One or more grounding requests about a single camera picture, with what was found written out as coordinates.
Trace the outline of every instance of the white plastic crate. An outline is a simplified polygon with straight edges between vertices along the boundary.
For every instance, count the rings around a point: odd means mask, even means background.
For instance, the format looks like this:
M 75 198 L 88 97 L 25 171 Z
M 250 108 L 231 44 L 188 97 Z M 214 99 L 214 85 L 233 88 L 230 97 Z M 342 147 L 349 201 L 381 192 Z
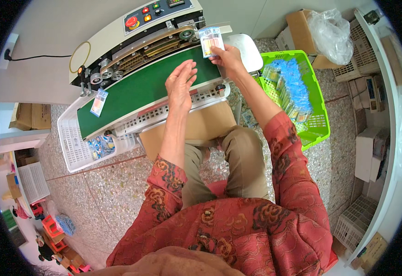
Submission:
M 29 204 L 51 194 L 46 185 L 40 162 L 18 167 L 18 174 L 21 181 L 20 185 L 25 191 Z
M 87 142 L 83 141 L 81 138 L 77 110 L 94 98 L 95 97 L 78 98 L 63 114 L 61 114 L 57 121 L 64 161 L 66 162 L 67 170 L 71 173 L 130 151 L 139 146 L 139 144 L 136 143 L 133 134 L 122 135 L 121 137 L 113 136 L 115 152 L 103 158 L 93 160 L 92 152 L 89 149 Z
M 354 80 L 380 71 L 374 50 L 357 19 L 350 22 L 350 38 L 354 44 L 353 57 L 350 63 L 341 68 L 333 69 L 334 77 L 338 82 Z
M 368 226 L 376 212 L 377 202 L 365 196 L 359 196 L 348 207 L 337 221 L 333 235 L 353 253 L 359 242 L 364 237 Z

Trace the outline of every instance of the woman's right hand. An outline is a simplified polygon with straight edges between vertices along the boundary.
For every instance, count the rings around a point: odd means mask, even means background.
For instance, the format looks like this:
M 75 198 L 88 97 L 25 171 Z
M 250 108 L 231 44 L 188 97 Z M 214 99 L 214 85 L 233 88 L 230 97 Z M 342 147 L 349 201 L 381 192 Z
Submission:
M 219 47 L 212 46 L 210 50 L 218 56 L 210 57 L 209 59 L 213 64 L 225 67 L 227 77 L 236 82 L 240 74 L 247 74 L 247 70 L 241 60 L 241 52 L 237 47 L 228 44 L 224 44 L 224 48 L 225 51 Z

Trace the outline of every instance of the red emergency stop button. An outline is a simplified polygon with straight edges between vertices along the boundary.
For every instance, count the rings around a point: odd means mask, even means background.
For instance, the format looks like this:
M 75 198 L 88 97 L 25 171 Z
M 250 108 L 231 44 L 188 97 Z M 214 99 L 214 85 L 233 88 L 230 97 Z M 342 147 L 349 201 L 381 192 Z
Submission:
M 127 19 L 126 27 L 132 27 L 132 26 L 136 25 L 137 21 L 138 21 L 138 19 L 136 18 L 136 16 L 132 16 L 131 18 Z

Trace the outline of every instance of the knee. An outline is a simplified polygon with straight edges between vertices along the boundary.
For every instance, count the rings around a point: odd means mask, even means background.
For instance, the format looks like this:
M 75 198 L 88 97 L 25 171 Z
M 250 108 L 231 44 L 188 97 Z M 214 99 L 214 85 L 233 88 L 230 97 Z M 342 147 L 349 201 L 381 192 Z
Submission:
M 249 149 L 262 147 L 262 141 L 259 139 L 258 134 L 250 128 L 237 126 L 229 135 L 231 142 L 235 141 L 240 146 L 245 145 Z

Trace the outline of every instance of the floral pattern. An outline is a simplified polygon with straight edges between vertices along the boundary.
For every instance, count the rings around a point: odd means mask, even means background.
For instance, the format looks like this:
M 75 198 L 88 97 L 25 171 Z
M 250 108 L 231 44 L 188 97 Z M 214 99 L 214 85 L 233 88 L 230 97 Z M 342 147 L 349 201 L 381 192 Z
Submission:
M 138 217 L 107 266 L 132 265 L 150 252 L 181 246 L 216 254 L 245 275 L 321 275 L 332 236 L 296 129 L 281 112 L 266 125 L 264 135 L 272 153 L 278 204 L 262 198 L 225 198 L 181 210 L 187 177 L 183 169 L 158 156 Z

